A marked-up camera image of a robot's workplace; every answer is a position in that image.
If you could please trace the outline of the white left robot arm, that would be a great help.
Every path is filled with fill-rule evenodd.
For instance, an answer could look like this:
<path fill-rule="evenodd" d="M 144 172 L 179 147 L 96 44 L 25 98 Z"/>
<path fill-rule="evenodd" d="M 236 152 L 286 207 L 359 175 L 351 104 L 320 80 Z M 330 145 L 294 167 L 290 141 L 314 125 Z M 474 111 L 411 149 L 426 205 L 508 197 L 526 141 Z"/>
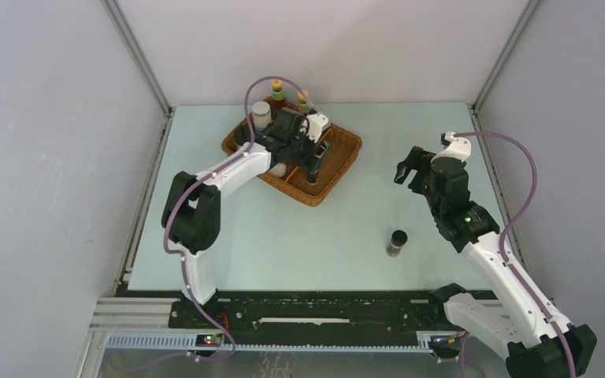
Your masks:
<path fill-rule="evenodd" d="M 321 136 L 330 118 L 316 110 L 302 114 L 284 108 L 261 132 L 248 117 L 233 132 L 237 150 L 219 165 L 173 178 L 161 223 L 164 248 L 179 254 L 184 295 L 192 300 L 187 318 L 199 328 L 208 328 L 217 318 L 217 306 L 208 301 L 216 292 L 213 264 L 208 249 L 221 230 L 221 204 L 252 178 L 279 164 L 301 168 L 309 183 L 316 183 L 330 144 Z"/>

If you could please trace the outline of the red sauce bottle yellow cap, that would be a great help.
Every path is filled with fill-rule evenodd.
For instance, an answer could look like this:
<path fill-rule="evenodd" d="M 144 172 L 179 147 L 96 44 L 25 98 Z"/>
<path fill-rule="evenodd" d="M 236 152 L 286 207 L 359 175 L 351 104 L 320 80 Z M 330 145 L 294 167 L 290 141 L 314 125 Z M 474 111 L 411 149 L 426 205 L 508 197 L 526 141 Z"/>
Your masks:
<path fill-rule="evenodd" d="M 273 112 L 277 113 L 280 109 L 288 106 L 288 100 L 286 99 L 286 93 L 284 91 L 284 82 L 279 79 L 271 80 L 272 86 L 272 108 Z"/>

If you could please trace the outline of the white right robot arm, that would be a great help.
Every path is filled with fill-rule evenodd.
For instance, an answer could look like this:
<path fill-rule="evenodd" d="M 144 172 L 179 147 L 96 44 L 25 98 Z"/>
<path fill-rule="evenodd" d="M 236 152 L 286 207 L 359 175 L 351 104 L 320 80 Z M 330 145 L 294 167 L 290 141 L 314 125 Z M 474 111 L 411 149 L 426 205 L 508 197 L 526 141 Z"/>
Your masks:
<path fill-rule="evenodd" d="M 438 232 L 481 274 L 507 316 L 451 283 L 432 292 L 428 322 L 468 331 L 504 360 L 511 377 L 583 376 L 597 344 L 595 333 L 563 315 L 504 246 L 499 225 L 470 198 L 465 165 L 463 156 L 415 146 L 398 163 L 394 181 L 402 184 L 415 173 L 409 189 L 425 197 Z"/>

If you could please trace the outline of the black-cap spice bottle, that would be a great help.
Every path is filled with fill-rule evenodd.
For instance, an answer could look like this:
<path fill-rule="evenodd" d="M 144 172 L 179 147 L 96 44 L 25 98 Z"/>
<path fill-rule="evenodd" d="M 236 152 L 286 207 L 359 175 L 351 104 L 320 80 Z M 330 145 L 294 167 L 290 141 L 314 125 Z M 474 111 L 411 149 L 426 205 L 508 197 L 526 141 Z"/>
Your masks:
<path fill-rule="evenodd" d="M 283 178 L 286 175 L 287 169 L 288 167 L 285 163 L 278 163 L 268 171 L 268 174 L 278 178 Z"/>
<path fill-rule="evenodd" d="M 243 149 L 251 142 L 251 130 L 247 125 L 239 126 L 233 132 L 234 145 L 237 150 Z"/>

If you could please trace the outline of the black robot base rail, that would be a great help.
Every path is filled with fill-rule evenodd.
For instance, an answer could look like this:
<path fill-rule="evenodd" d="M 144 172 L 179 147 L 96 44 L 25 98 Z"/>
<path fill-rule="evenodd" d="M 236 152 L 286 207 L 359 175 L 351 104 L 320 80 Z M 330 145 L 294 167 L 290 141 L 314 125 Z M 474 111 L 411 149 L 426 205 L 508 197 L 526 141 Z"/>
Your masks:
<path fill-rule="evenodd" d="M 244 347 L 420 347 L 462 334 L 430 290 L 219 291 L 197 309 L 172 304 L 171 329 L 223 326 Z"/>

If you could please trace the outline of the clear-lid white spice jar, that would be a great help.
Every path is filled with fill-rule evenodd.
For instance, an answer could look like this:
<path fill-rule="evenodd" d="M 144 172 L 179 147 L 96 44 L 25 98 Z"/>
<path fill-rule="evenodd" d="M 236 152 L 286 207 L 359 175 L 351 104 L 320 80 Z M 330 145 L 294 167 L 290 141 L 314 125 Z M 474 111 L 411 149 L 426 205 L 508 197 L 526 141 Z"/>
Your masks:
<path fill-rule="evenodd" d="M 262 134 L 272 122 L 270 104 L 265 101 L 255 102 L 251 107 L 251 118 L 255 132 Z"/>

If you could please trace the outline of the small black-cap bottle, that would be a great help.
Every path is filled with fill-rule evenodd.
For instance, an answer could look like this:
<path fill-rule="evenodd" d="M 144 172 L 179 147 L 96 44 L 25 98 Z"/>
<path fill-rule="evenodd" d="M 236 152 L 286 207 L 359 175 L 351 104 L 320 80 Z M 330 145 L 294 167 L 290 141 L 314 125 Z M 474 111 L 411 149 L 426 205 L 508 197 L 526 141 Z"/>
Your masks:
<path fill-rule="evenodd" d="M 318 182 L 318 171 L 317 170 L 315 170 L 315 171 L 309 171 L 306 174 L 306 181 L 309 184 L 316 184 Z"/>
<path fill-rule="evenodd" d="M 404 230 L 394 230 L 391 233 L 391 237 L 385 247 L 385 252 L 389 257 L 397 257 L 403 246 L 408 241 L 408 234 Z"/>

